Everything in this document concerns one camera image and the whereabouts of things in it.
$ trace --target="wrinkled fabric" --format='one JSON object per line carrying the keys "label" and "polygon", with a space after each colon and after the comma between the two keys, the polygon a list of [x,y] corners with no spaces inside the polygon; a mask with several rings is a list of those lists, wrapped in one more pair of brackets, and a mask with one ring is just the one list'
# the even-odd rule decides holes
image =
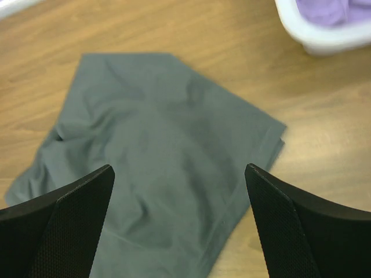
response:
{"label": "wrinkled fabric", "polygon": [[110,164],[91,278],[205,278],[249,206],[246,164],[269,169],[284,129],[170,54],[86,54],[5,199],[18,204]]}
{"label": "wrinkled fabric", "polygon": [[296,0],[303,17],[323,26],[371,19],[371,0]]}

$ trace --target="purple fabric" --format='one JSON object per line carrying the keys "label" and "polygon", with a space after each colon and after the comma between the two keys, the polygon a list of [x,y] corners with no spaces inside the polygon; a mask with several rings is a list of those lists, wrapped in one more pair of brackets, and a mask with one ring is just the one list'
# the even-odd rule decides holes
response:
{"label": "purple fabric", "polygon": [[303,17],[323,26],[371,20],[371,0],[296,0]]}

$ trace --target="fabric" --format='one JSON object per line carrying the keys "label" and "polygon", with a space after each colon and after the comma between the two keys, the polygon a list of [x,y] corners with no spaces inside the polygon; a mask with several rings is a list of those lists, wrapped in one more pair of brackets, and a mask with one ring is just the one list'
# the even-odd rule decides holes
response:
{"label": "fabric", "polygon": [[310,22],[344,25],[371,19],[371,0],[296,0],[300,13]]}
{"label": "fabric", "polygon": [[170,54],[86,54],[18,204],[104,164],[116,179],[91,278],[205,278],[285,126]]}

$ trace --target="wood grain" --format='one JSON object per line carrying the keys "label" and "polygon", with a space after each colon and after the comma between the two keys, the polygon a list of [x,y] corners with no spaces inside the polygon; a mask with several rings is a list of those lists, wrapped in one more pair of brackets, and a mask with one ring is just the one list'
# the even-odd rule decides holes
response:
{"label": "wood grain", "polygon": [[[275,175],[371,210],[371,48],[310,57],[273,0],[52,0],[0,21],[1,195],[30,165],[85,52],[175,54],[288,125]],[[251,211],[210,276],[268,277]]]}

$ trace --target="white edge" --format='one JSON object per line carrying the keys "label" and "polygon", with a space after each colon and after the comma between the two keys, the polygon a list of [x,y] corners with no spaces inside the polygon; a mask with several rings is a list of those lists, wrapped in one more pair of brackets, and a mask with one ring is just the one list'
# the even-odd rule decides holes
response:
{"label": "white edge", "polygon": [[0,0],[0,20],[42,0]]}
{"label": "white edge", "polygon": [[371,21],[337,28],[310,23],[302,17],[296,0],[275,0],[286,31],[298,42],[318,48],[351,48],[371,43]]}

